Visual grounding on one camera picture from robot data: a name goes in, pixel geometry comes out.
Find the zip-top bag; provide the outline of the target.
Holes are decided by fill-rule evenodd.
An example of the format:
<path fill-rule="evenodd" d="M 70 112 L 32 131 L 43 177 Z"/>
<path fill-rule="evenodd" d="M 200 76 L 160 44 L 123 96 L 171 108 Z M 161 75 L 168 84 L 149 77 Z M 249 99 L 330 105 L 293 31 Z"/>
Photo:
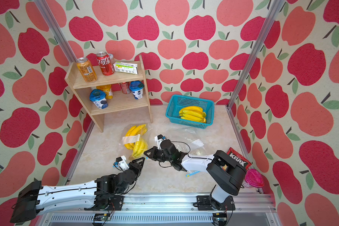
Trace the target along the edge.
<path fill-rule="evenodd" d="M 144 152 L 149 149 L 149 135 L 152 127 L 148 124 L 130 125 L 124 130 L 120 144 L 129 151 L 129 159 L 135 160 L 144 157 Z"/>
<path fill-rule="evenodd" d="M 175 147 L 189 156 L 185 157 L 186 177 L 191 177 L 200 172 L 206 172 L 207 151 L 200 136 L 192 127 L 168 130 L 169 139 L 174 143 Z"/>

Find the banana bunch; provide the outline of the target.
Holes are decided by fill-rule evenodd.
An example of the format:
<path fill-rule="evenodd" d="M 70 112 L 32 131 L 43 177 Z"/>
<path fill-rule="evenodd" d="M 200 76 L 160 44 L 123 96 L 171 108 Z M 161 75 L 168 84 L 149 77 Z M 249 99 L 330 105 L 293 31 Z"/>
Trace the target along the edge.
<path fill-rule="evenodd" d="M 206 113 L 203 111 L 201 107 L 198 106 L 188 106 L 184 107 L 179 111 L 179 116 L 181 119 L 187 121 L 194 121 L 200 123 L 206 123 Z"/>

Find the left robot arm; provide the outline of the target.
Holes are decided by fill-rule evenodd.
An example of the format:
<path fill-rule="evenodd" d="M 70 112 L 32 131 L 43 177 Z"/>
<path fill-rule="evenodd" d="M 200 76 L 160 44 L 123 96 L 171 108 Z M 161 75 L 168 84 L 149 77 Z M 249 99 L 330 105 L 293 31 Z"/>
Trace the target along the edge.
<path fill-rule="evenodd" d="M 12 206 L 10 223 L 22 223 L 48 212 L 69 209 L 85 211 L 120 211 L 124 195 L 141 174 L 145 158 L 135 159 L 118 174 L 102 176 L 76 185 L 44 186 L 34 181 L 18 194 Z"/>

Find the bananas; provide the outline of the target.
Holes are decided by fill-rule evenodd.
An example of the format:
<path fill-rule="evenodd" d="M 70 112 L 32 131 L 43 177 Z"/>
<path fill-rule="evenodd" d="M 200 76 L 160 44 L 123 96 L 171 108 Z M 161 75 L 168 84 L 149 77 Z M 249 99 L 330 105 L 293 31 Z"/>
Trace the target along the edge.
<path fill-rule="evenodd" d="M 148 128 L 146 124 L 134 125 L 126 132 L 125 136 L 122 137 L 122 144 L 130 151 L 132 154 L 130 156 L 131 160 L 138 159 L 142 157 L 144 152 L 148 149 L 148 142 L 145 139 L 145 134 L 147 133 Z"/>

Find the teal plastic basket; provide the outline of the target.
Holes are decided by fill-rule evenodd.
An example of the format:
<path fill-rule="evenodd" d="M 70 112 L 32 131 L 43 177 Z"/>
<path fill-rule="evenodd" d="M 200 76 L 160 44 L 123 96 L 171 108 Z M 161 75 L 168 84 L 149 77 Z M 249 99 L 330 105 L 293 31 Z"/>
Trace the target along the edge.
<path fill-rule="evenodd" d="M 172 123 L 205 129 L 213 124 L 214 102 L 190 96 L 173 95 L 167 107 L 166 117 Z"/>

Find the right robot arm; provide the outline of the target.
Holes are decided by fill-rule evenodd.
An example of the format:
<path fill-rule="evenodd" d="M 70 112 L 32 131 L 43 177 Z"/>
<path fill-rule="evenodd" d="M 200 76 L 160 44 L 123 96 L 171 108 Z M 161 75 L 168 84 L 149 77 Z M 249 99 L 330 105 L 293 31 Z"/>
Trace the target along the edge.
<path fill-rule="evenodd" d="M 216 182 L 209 195 L 199 195 L 193 203 L 200 211 L 234 211 L 234 196 L 239 194 L 246 176 L 247 162 L 235 153 L 218 150 L 213 155 L 196 156 L 179 151 L 169 139 L 161 138 L 158 145 L 144 155 L 159 163 L 169 162 L 177 171 L 207 172 Z"/>

